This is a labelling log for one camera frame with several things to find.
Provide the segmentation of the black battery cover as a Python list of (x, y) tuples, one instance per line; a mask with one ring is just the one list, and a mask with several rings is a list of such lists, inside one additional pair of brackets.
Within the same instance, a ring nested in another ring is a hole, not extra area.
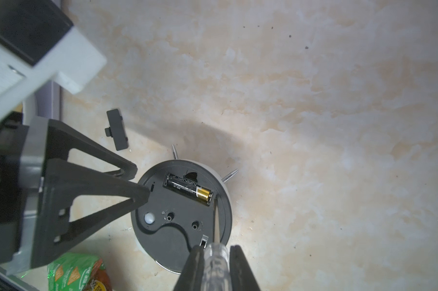
[(105, 128), (107, 137), (111, 137), (114, 141), (117, 151), (125, 150), (129, 147), (128, 137), (123, 124), (123, 117), (118, 109), (112, 109), (106, 112), (109, 127)]

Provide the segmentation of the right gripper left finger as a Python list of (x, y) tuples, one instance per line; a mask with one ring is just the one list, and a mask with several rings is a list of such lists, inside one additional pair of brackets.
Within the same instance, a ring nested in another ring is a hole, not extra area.
[(173, 291), (200, 291), (204, 265), (204, 248), (193, 247)]

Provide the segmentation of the white twin-bell alarm clock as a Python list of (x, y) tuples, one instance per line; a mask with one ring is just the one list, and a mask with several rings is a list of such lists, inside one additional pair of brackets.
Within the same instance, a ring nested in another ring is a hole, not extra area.
[[(180, 274), (195, 246), (207, 247), (214, 239), (214, 200), (218, 199), (220, 240), (227, 244), (232, 232), (232, 203), (226, 182), (234, 170), (221, 177), (196, 161), (173, 159), (150, 168), (139, 180), (150, 190), (148, 202), (131, 213), (132, 227), (144, 251), (163, 269)], [(164, 186), (168, 173), (187, 178), (212, 191), (209, 204)]]

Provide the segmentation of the clear handle screwdriver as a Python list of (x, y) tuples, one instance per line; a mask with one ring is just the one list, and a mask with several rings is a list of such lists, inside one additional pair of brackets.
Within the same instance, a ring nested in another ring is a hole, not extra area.
[(218, 199), (214, 200), (214, 239), (204, 252), (202, 291), (231, 291), (229, 251), (220, 240), (220, 216)]

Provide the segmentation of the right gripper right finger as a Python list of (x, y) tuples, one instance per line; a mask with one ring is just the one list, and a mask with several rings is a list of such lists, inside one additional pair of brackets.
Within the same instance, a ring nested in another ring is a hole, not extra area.
[(239, 245), (231, 246), (229, 269), (233, 291), (260, 291), (252, 269)]

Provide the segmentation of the black gold AA battery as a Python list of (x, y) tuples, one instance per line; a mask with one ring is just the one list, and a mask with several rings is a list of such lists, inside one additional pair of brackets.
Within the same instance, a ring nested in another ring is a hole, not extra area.
[(206, 204), (209, 204), (212, 199), (211, 190), (199, 186), (196, 182), (190, 179), (180, 178), (171, 173), (167, 174), (164, 186), (169, 189), (175, 189), (189, 197), (197, 198)]

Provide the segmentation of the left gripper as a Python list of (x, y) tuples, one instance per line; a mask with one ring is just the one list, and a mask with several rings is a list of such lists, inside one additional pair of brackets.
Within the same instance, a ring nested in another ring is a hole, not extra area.
[[(8, 275), (51, 263), (150, 195), (129, 181), (134, 163), (64, 122), (36, 116), (26, 126), (21, 117), (0, 121), (0, 265)], [(119, 169), (67, 162), (72, 149)]]

